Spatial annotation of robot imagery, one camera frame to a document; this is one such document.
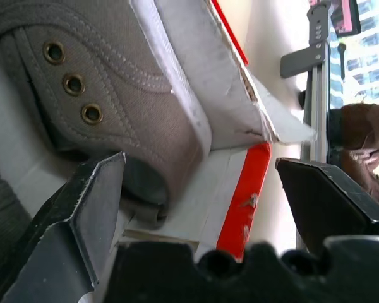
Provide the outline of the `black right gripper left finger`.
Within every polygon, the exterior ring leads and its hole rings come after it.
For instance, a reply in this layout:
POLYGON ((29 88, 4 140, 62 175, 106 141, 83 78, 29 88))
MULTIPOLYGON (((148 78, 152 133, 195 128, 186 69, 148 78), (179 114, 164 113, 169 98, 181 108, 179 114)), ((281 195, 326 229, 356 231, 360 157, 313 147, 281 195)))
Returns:
POLYGON ((80 164, 36 214, 0 272, 0 303, 78 303, 105 270, 125 156, 80 164))

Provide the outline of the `black framed monitor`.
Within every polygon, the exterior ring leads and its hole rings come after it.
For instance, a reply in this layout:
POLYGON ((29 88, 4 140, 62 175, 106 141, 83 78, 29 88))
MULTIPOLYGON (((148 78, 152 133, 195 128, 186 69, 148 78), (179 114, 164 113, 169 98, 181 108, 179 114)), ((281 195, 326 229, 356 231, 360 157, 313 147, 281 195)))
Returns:
POLYGON ((308 0, 308 3, 310 7, 313 7, 322 1, 331 3, 331 21, 338 37, 350 37, 361 33, 356 0, 308 0))

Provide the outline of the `white and red shoebox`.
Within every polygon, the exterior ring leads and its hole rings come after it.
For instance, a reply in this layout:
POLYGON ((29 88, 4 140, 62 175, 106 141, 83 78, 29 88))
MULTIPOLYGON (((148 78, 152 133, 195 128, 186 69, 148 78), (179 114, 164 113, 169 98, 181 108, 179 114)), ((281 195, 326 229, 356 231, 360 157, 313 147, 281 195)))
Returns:
MULTIPOLYGON (((130 1, 139 22, 151 23, 145 0, 130 1)), ((210 149, 276 138, 251 76, 232 48, 211 1, 153 0, 153 3, 183 74, 208 119, 212 134, 210 149)), ((126 154, 121 151, 88 157, 101 160, 117 153, 124 154, 126 164, 126 154)))

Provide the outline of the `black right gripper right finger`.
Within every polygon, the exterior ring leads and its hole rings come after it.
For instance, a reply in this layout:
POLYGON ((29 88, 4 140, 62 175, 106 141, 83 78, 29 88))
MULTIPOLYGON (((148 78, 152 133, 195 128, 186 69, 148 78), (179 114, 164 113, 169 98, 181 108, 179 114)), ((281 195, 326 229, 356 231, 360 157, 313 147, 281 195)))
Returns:
POLYGON ((278 158, 275 168, 309 252, 322 252, 327 237, 379 236, 379 203, 340 168, 294 158, 278 158))

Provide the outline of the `person in brown top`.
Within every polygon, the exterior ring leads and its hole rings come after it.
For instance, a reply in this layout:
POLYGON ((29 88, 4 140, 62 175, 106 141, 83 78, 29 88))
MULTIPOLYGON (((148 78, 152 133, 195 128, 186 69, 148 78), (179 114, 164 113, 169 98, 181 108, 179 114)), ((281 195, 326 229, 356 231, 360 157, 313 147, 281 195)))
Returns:
POLYGON ((328 112, 330 144, 339 167, 379 203, 379 105, 348 104, 328 112))

